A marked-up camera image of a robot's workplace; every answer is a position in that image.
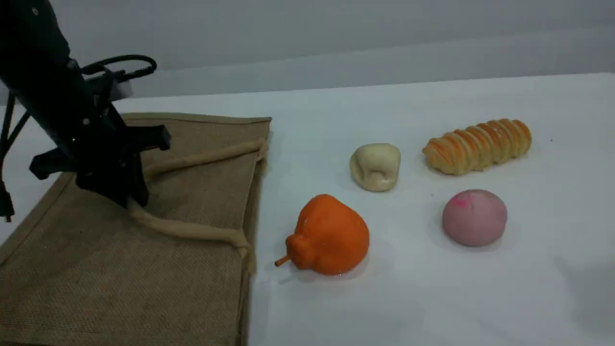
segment black cable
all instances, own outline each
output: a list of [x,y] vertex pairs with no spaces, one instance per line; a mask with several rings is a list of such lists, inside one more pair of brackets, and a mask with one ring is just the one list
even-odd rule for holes
[[4,122],[2,124],[2,132],[0,134],[0,217],[4,217],[6,222],[11,221],[11,217],[15,215],[13,201],[10,198],[9,192],[4,186],[2,179],[2,167],[4,158],[9,151],[9,129],[10,120],[13,117],[13,109],[15,108],[15,95],[9,92],[9,99],[6,103],[6,111],[4,112]]
[[6,143],[6,147],[5,147],[4,151],[9,152],[9,149],[11,148],[13,143],[15,142],[15,139],[17,138],[17,135],[23,129],[23,126],[26,124],[28,119],[30,119],[30,113],[26,112],[26,113],[24,113],[22,115],[22,118],[19,119],[19,121],[17,122],[17,125],[15,125],[15,128],[13,129],[13,132],[10,133],[10,136],[9,136],[9,139],[8,139],[8,141]]
[[13,117],[13,109],[15,108],[15,96],[9,92],[9,99],[6,102],[6,110],[4,111],[4,123],[2,124],[2,133],[0,134],[0,158],[4,158],[8,150],[5,149],[6,142],[9,140],[10,121]]
[[105,65],[109,65],[110,63],[126,62],[126,61],[132,61],[132,60],[139,60],[142,62],[146,62],[146,63],[149,63],[150,66],[146,68],[141,68],[137,71],[123,74],[120,77],[118,77],[117,82],[122,83],[122,82],[126,82],[133,78],[147,76],[148,74],[154,73],[154,71],[158,67],[158,64],[156,63],[156,61],[150,57],[147,57],[145,55],[129,54],[129,55],[120,55],[118,57],[113,57],[113,58],[107,58],[104,60],[100,60],[99,62],[91,63],[90,65],[82,67],[81,73],[89,76],[91,74],[103,72],[104,71],[103,67]]

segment toy food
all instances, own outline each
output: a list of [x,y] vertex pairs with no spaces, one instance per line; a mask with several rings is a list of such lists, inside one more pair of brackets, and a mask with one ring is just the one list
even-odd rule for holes
[[482,171],[505,163],[530,149],[530,129],[519,120],[492,120],[432,138],[423,148],[430,166],[446,174]]
[[498,240],[506,226],[506,206],[489,191],[460,192],[444,207],[442,225],[453,240],[467,246],[485,246]]
[[370,245],[367,225],[355,211],[330,195],[318,195],[303,207],[295,234],[286,238],[287,255],[299,269],[338,275],[356,267]]
[[402,155],[388,143],[372,143],[357,149],[350,158],[352,179],[368,191],[389,191],[397,183]]

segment burlap bag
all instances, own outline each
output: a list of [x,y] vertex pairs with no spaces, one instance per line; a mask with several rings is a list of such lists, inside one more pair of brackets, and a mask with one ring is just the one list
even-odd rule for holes
[[[146,210],[127,211],[62,174],[0,246],[0,344],[245,343],[252,250],[225,232],[252,242],[271,119],[126,118],[172,135],[171,150],[142,154]],[[170,167],[203,157],[214,162]],[[174,170],[147,170],[160,163]],[[188,238],[163,234],[161,219]],[[189,239],[202,227],[226,241]]]

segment pink spot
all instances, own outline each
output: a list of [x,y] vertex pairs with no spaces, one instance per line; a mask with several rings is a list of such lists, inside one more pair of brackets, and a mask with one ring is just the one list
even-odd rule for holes
[[465,195],[463,193],[460,193],[457,196],[455,196],[451,202],[453,202],[453,204],[456,205],[457,207],[467,207],[470,205],[470,199],[471,199],[470,194]]

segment white wall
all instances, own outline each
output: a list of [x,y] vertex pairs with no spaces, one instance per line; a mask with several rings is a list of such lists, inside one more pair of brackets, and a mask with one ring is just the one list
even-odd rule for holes
[[160,70],[135,96],[615,70],[615,0],[51,0],[81,65]]

